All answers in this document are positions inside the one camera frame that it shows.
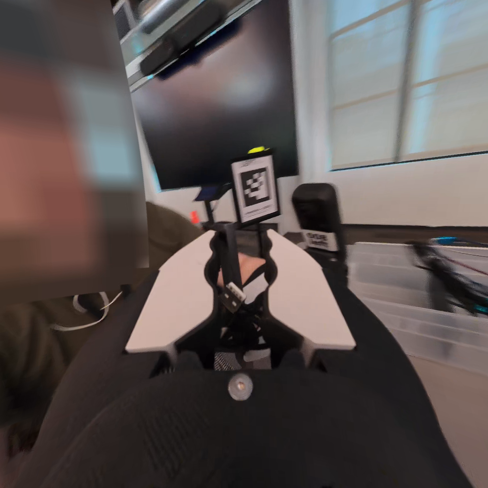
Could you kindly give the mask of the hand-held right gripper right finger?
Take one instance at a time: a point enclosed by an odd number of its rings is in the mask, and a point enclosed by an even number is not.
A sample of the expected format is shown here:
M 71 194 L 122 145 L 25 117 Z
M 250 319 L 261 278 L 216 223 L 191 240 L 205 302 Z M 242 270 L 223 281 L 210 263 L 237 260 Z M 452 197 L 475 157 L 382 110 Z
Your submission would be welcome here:
M 276 277 L 267 288 L 267 309 L 302 353 L 351 351 L 356 341 L 340 311 L 322 267 L 296 244 L 266 231 Z

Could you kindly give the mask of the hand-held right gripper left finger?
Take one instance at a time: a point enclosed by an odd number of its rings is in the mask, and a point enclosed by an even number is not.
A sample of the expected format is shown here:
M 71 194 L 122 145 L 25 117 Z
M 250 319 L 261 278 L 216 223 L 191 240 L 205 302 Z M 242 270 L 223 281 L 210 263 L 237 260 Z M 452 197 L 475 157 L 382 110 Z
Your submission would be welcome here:
M 217 291 L 206 267 L 214 252 L 208 230 L 161 266 L 125 345 L 127 353 L 177 353 L 217 317 Z

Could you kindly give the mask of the clear plastic bin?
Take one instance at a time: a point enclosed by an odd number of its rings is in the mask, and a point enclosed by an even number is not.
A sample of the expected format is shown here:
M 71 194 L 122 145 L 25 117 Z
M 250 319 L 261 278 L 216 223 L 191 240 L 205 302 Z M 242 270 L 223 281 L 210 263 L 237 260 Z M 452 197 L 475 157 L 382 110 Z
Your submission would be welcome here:
M 403 243 L 347 247 L 349 288 L 411 356 L 487 376 L 487 314 L 449 296 Z

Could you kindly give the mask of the person's left hand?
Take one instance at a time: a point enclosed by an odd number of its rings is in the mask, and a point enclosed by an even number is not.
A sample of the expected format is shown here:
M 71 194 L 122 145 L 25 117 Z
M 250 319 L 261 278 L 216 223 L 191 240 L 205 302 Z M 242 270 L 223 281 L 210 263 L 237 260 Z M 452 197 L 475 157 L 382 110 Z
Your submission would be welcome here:
M 245 285 L 252 274 L 265 265 L 265 259 L 248 256 L 244 253 L 238 254 L 240 272 L 241 272 L 241 282 Z

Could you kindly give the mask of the black framed tag sign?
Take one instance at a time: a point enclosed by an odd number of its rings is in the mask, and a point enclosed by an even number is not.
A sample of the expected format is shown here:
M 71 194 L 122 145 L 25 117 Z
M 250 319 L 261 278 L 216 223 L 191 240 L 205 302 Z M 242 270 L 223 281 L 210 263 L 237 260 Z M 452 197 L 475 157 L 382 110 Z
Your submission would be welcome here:
M 244 228 L 281 215 L 273 151 L 249 152 L 230 163 L 234 207 Z

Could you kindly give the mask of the large black screen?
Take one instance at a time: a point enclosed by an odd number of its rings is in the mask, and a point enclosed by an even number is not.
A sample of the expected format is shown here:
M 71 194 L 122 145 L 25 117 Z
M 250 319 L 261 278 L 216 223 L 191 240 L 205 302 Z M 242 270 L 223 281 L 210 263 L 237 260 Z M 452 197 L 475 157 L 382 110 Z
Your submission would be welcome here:
M 256 147 L 298 174 L 290 36 L 288 1 L 260 1 L 132 94 L 162 191 L 225 182 Z

